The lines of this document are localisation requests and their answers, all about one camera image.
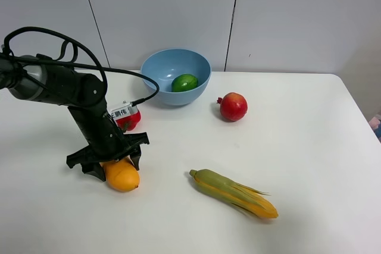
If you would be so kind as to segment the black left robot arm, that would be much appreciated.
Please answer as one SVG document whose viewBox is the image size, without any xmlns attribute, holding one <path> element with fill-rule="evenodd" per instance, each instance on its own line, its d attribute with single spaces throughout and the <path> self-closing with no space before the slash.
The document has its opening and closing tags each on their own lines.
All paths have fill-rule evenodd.
<svg viewBox="0 0 381 254">
<path fill-rule="evenodd" d="M 140 146 L 149 143 L 148 135 L 123 133 L 107 110 L 105 88 L 97 76 L 59 65 L 22 66 L 1 56 L 1 88 L 17 99 L 67 106 L 88 143 L 67 156 L 70 168 L 79 164 L 83 173 L 102 181 L 105 162 L 129 157 L 139 169 Z"/>
</svg>

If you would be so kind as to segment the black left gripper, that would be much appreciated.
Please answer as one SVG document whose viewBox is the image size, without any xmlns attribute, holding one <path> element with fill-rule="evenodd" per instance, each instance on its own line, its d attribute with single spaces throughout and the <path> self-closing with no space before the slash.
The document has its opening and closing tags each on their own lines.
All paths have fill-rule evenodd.
<svg viewBox="0 0 381 254">
<path fill-rule="evenodd" d="M 106 110 L 100 113 L 73 106 L 68 110 L 88 143 L 85 148 L 67 157 L 70 168 L 81 164 L 84 174 L 106 181 L 100 162 L 119 161 L 128 156 L 139 171 L 140 146 L 149 143 L 147 133 L 124 134 Z"/>
</svg>

